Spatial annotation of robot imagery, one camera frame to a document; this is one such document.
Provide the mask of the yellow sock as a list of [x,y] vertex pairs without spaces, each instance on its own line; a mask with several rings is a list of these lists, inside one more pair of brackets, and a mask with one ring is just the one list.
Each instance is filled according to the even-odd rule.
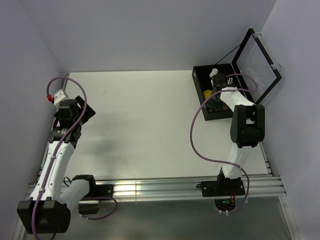
[[211,96],[212,96],[212,94],[213,94],[213,92],[212,92],[211,90],[206,90],[206,91],[204,91],[204,92],[203,92],[204,99],[205,99],[205,100],[210,99]]

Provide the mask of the grey sock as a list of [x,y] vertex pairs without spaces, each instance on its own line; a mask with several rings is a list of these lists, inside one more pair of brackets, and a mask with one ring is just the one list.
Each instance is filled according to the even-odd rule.
[[213,111],[213,112],[224,112],[225,109],[225,104],[219,100],[212,98],[208,101],[207,106]]

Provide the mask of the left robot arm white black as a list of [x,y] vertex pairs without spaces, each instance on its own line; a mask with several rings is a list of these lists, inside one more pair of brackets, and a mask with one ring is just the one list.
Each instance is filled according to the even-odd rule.
[[41,175],[28,200],[18,203],[17,213],[28,234],[65,233],[71,212],[82,198],[96,197],[98,188],[92,175],[77,175],[70,188],[62,191],[62,183],[71,156],[81,137],[82,126],[96,112],[86,99],[54,98],[57,112],[48,135],[48,151]]

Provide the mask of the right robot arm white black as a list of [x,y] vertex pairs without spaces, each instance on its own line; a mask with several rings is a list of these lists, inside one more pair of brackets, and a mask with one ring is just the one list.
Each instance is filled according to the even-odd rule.
[[231,179],[237,179],[242,175],[248,156],[265,137],[265,108],[261,104],[255,104],[241,94],[242,89],[233,84],[233,76],[226,76],[214,68],[211,78],[211,90],[203,92],[208,100],[206,106],[213,112],[232,111],[230,126],[230,138],[232,147],[221,173],[225,178],[216,183],[217,191],[222,195],[229,194],[234,183]]

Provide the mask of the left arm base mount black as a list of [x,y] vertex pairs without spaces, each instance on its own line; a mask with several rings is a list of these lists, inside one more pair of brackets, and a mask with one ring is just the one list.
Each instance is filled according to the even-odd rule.
[[113,184],[96,184],[94,187],[90,187],[88,194],[86,194],[81,200],[89,200],[92,198],[112,198],[114,193]]

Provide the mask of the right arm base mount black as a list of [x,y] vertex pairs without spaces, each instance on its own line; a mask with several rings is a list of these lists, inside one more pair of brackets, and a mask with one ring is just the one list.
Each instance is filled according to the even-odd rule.
[[230,179],[223,174],[219,174],[216,180],[201,181],[196,185],[196,188],[201,189],[203,197],[231,197],[246,194],[240,177]]

